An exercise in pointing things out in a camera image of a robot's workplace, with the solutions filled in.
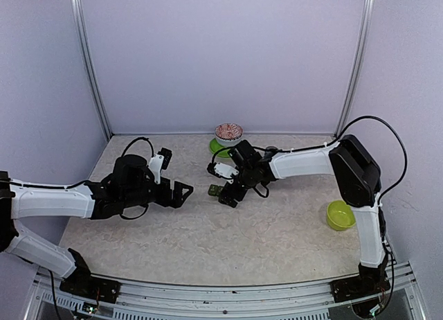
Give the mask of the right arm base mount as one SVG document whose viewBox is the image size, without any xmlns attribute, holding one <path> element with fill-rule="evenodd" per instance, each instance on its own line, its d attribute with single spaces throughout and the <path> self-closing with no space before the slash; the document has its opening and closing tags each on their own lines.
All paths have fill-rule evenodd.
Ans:
<svg viewBox="0 0 443 320">
<path fill-rule="evenodd" d="M 359 264 L 356 276 L 333 280 L 330 283 L 335 303 L 359 299 L 390 289 L 386 274 L 386 264 L 366 267 Z"/>
</svg>

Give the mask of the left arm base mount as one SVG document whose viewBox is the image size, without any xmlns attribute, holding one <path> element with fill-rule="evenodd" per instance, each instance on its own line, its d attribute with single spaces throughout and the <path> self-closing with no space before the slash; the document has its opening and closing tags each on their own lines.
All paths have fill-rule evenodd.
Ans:
<svg viewBox="0 0 443 320">
<path fill-rule="evenodd" d="M 120 291 L 120 283 L 90 274 L 73 273 L 62 280 L 60 290 L 86 299 L 114 304 Z"/>
</svg>

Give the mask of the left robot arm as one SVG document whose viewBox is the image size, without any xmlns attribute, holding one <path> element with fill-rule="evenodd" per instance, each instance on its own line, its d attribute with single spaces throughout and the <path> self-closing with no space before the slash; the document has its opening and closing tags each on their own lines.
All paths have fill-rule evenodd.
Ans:
<svg viewBox="0 0 443 320">
<path fill-rule="evenodd" d="M 162 148 L 149 159 L 123 152 L 112 172 L 99 182 L 70 186 L 26 184 L 1 172 L 1 251 L 35 263 L 62 278 L 61 290 L 88 296 L 99 281 L 79 252 L 62 248 L 28 230 L 25 217 L 79 217 L 106 220 L 128 217 L 125 209 L 151 203 L 179 208 L 194 188 L 163 177 L 172 151 Z"/>
</svg>

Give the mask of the green pill organizer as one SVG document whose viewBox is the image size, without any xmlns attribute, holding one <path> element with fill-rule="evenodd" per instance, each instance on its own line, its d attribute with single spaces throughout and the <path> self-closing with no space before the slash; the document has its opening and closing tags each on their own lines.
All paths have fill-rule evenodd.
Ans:
<svg viewBox="0 0 443 320">
<path fill-rule="evenodd" d="M 211 184 L 208 188 L 208 195 L 211 197 L 219 197 L 223 188 L 223 186 Z"/>
</svg>

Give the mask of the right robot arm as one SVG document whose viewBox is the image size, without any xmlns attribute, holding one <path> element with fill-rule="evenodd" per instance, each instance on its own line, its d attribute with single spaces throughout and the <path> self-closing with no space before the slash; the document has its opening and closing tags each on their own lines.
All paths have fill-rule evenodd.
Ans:
<svg viewBox="0 0 443 320">
<path fill-rule="evenodd" d="M 231 207 L 244 199 L 249 190 L 267 188 L 271 182 L 305 175 L 333 175 L 341 199 L 356 219 L 360 242 L 359 274 L 354 289 L 370 294 L 381 283 L 389 253 L 385 244 L 386 221 L 382 199 L 388 193 L 381 185 L 379 164 L 352 134 L 341 132 L 329 143 L 283 150 L 259 148 L 242 140 L 225 148 L 233 165 L 210 161 L 207 171 L 226 184 L 217 197 Z"/>
</svg>

